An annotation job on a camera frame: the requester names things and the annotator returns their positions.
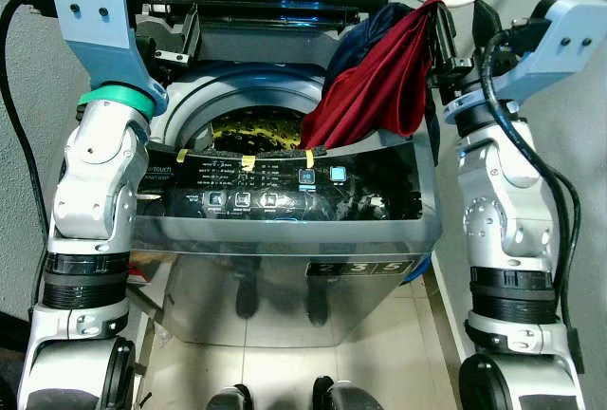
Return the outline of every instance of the tiled floor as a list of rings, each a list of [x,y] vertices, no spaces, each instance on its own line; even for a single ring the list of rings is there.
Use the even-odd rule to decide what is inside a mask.
[[[309,410],[319,375],[353,382],[385,410],[457,408],[421,279],[396,289],[335,348],[192,345],[157,333],[139,399],[151,393],[144,410],[204,409],[212,394],[243,382],[256,410]]]

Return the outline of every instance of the washing machine drum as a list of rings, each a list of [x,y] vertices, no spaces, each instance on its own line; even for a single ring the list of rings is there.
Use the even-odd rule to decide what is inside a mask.
[[[295,149],[322,81],[309,66],[208,65],[168,87],[169,107],[152,121],[152,140],[246,155]]]

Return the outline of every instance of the washing machine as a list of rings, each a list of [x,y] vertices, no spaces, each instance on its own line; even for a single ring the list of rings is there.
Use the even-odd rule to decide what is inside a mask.
[[[348,30],[388,0],[130,0],[167,86],[133,248],[169,263],[158,321],[212,345],[338,345],[441,232],[425,123],[298,148]]]

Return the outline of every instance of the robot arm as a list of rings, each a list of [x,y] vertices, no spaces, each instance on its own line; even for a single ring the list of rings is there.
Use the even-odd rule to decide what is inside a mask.
[[[513,69],[493,80],[496,96],[510,102],[507,114],[514,128],[531,147],[518,103],[582,70],[607,28],[607,3],[559,0],[549,5],[533,30],[532,39],[539,40],[533,52],[522,54]],[[512,50],[520,43],[513,42]],[[461,137],[458,178],[472,292],[466,332],[477,348],[460,369],[464,408],[583,409],[575,330],[556,315],[552,236],[559,233],[546,182],[491,117],[478,84],[445,111]]]
[[[93,90],[65,146],[42,302],[33,310],[19,409],[130,408],[132,343],[125,297],[148,121],[167,95],[148,75],[126,0],[55,0],[62,34]]]

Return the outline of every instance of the clothing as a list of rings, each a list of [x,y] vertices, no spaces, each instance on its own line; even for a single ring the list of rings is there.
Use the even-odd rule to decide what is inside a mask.
[[[403,136],[415,132],[427,101],[432,100],[426,88],[426,76],[432,66],[428,29],[439,3],[440,0],[428,0],[409,12],[395,8],[395,14],[402,13],[404,17],[383,38],[365,40],[357,46],[373,47],[358,65],[335,78],[316,109],[305,116],[300,148],[351,144],[377,128]],[[378,28],[369,23],[366,30],[352,38],[363,34],[375,37],[381,33],[373,31]],[[348,64],[357,59],[357,54],[360,53],[352,50],[338,56]]]

